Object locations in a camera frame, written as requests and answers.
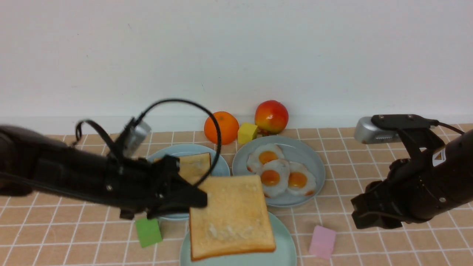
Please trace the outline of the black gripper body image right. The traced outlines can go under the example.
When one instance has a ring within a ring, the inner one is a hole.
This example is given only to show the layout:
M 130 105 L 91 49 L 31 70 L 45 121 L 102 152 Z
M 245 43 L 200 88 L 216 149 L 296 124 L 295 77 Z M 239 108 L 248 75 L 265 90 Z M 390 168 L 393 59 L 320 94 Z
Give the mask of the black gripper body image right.
M 444 192 L 438 167 L 443 155 L 399 159 L 390 165 L 388 177 L 368 185 L 387 185 L 401 215 L 401 223 L 425 223 L 444 212 Z

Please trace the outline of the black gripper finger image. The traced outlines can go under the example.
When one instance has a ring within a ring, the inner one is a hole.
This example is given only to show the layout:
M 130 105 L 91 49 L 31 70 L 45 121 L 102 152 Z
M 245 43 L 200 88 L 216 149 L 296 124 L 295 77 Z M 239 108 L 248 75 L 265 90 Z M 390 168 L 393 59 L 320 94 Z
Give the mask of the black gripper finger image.
M 199 188 L 201 177 L 187 180 L 174 178 L 164 182 L 147 206 L 147 218 L 154 219 L 171 214 L 189 214 L 190 208 L 205 208 L 207 193 Z
M 182 178 L 179 175 L 180 160 L 171 155 L 164 155 L 159 159 L 159 181 L 176 181 Z
M 395 209 L 387 185 L 367 185 L 365 192 L 350 200 L 351 217 L 357 229 L 402 227 L 401 215 Z

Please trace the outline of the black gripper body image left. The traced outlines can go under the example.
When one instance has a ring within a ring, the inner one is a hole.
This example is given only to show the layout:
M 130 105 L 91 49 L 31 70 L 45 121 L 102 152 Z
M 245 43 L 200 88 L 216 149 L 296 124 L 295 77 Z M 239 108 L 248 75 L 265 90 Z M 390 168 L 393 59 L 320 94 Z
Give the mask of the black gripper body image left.
M 145 158 L 125 159 L 120 164 L 108 165 L 105 174 L 105 190 L 110 205 L 119 208 L 120 219 L 132 220 L 145 213 L 164 181 L 159 181 L 159 160 L 149 162 Z

